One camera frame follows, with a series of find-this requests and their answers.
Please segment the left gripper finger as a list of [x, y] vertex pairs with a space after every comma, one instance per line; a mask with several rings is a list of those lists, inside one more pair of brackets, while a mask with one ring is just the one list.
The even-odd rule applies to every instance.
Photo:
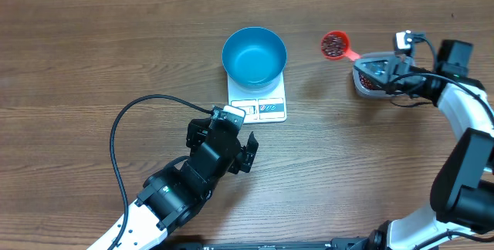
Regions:
[[186, 146], [190, 149], [198, 149], [208, 135], [210, 119], [193, 119], [188, 124]]
[[247, 144], [241, 147], [240, 152], [235, 157], [228, 172], [232, 174], [237, 174], [239, 171], [249, 173], [258, 149], [259, 142], [255, 138], [254, 133], [251, 132]]

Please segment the red scoop with blue handle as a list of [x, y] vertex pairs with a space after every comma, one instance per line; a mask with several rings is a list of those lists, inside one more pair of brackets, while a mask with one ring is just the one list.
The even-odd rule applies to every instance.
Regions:
[[328, 32], [321, 40], [321, 52], [329, 61], [337, 61], [341, 59], [349, 59], [356, 62], [359, 59], [378, 59], [379, 64], [377, 70], [379, 75], [384, 73], [385, 59], [389, 56], [388, 52], [369, 52], [358, 54], [351, 48], [351, 42], [348, 35], [343, 31]]

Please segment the red beans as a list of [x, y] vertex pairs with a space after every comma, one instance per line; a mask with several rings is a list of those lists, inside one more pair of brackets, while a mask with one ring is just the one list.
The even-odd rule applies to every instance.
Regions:
[[364, 75], [359, 73], [360, 84], [367, 90], [377, 90], [377, 87]]

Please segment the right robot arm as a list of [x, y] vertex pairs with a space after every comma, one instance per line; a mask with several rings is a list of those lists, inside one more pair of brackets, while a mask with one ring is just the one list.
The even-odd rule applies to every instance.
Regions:
[[442, 41], [434, 69], [414, 66], [410, 55], [360, 58], [354, 69], [387, 94], [421, 97], [446, 117], [457, 143], [436, 176], [429, 202], [405, 218], [383, 223], [355, 249], [436, 249], [454, 238], [491, 243], [493, 109], [484, 86], [468, 76], [473, 45]]

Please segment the clear plastic container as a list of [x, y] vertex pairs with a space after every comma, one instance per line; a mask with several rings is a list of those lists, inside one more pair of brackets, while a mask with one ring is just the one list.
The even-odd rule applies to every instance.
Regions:
[[[394, 52], [369, 52], [369, 53], [364, 53], [360, 57], [368, 58], [368, 57], [380, 57], [380, 56], [392, 56], [392, 55], [394, 55]], [[352, 76], [354, 80], [355, 90], [359, 96], [363, 98], [379, 99], [379, 100], [387, 99], [391, 97], [391, 95], [386, 94], [384, 91], [371, 91], [363, 88], [362, 85], [360, 84], [358, 71], [356, 71], [355, 69], [352, 70]]]

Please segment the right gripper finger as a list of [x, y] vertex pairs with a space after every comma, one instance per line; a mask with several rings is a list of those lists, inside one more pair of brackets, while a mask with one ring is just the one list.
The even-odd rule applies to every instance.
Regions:
[[361, 58], [354, 63], [354, 69], [364, 73], [389, 73], [393, 68], [394, 58], [391, 56]]
[[390, 81], [389, 73], [386, 72], [385, 70], [378, 70], [374, 72], [374, 71], [363, 71], [359, 69], [358, 74], [359, 73], [366, 76], [377, 87], [377, 90], [371, 90], [371, 91], [384, 91], [384, 92], [391, 91], [392, 85], [389, 84]]

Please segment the blue bowl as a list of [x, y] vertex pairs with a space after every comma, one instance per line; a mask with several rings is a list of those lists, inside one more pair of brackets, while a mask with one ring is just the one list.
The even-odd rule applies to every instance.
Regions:
[[221, 58], [227, 75], [253, 90], [268, 86], [282, 75], [288, 52], [274, 31], [256, 26], [231, 34], [223, 45]]

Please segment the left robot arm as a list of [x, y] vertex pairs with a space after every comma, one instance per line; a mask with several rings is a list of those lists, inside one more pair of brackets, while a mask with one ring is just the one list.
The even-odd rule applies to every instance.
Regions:
[[188, 124], [188, 156], [179, 157], [152, 174], [129, 205], [127, 223], [118, 221], [90, 248], [151, 249], [190, 221], [211, 198], [219, 179], [229, 172], [250, 172], [259, 143], [251, 134], [245, 146], [237, 138], [243, 119], [222, 114]]

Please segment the white digital kitchen scale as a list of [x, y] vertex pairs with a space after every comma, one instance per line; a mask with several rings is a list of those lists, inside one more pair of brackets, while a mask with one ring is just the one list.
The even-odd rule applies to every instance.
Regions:
[[244, 123], [281, 123], [287, 119], [284, 77], [281, 73], [267, 86], [250, 89], [228, 80], [228, 104], [245, 111]]

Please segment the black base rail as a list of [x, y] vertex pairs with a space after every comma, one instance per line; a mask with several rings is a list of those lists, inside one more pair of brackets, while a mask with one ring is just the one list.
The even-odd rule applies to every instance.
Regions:
[[165, 250], [350, 250], [365, 249], [367, 238], [333, 238], [328, 242], [253, 242], [208, 244], [202, 242], [162, 242], [154, 249]]

